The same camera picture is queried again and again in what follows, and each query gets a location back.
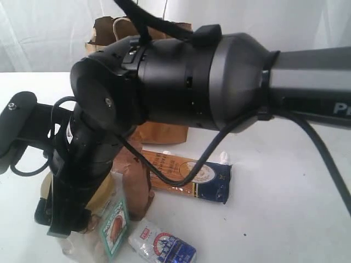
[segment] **white backdrop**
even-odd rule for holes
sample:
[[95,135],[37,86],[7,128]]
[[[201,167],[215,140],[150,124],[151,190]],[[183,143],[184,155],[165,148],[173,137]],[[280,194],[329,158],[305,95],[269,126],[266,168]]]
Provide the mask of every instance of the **white backdrop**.
[[[139,0],[162,17],[166,0]],[[94,19],[121,16],[112,0],[0,0],[0,72],[69,71],[84,56]],[[168,0],[165,19],[219,23],[268,49],[351,45],[350,0]]]

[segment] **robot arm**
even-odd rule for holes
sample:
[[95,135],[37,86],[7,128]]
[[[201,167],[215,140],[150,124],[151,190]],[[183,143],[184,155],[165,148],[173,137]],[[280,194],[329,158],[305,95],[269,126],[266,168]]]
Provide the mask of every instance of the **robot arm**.
[[[52,186],[35,219],[50,226],[49,235],[65,237],[86,227],[86,204],[122,146],[129,147],[125,139],[145,121],[221,130],[217,142],[281,110],[351,127],[351,48],[271,53],[244,33],[222,36],[218,25],[184,32],[149,14],[140,16],[132,1],[116,2],[132,20],[142,18],[135,22],[140,37],[122,39],[73,66],[73,112],[20,93],[0,115],[1,172],[14,170],[28,145],[48,158]],[[145,24],[179,39],[151,41]],[[61,128],[47,138],[54,123]],[[350,194],[333,169],[351,211]]]

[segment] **bolt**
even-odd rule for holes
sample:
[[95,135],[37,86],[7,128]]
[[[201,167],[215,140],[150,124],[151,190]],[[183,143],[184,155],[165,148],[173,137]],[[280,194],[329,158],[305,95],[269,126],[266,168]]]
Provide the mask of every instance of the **bolt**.
[[16,110],[17,106],[15,103],[11,102],[9,103],[9,105],[7,105],[9,107],[9,110],[13,111]]
[[105,99],[105,103],[109,108],[112,107],[112,101],[109,98]]

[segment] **black strap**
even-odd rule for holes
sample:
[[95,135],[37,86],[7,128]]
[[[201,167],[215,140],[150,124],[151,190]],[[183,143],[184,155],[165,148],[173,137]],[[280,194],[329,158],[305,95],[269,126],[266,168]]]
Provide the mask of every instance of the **black strap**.
[[262,69],[262,81],[261,81],[261,107],[257,113],[257,119],[259,121],[269,121],[273,118],[273,115],[270,113],[269,106],[269,80],[271,69],[278,58],[280,51],[270,52],[266,62]]

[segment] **white packet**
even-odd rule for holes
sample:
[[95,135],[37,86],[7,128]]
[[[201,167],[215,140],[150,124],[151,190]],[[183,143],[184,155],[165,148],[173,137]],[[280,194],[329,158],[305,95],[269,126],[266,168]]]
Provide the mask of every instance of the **white packet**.
[[143,219],[128,238],[130,245],[148,263],[194,263],[196,249]]
[[111,262],[129,228],[128,210],[122,187],[122,175],[111,173],[115,188],[105,204],[92,215],[85,233],[72,232],[58,238],[63,254],[83,263]]

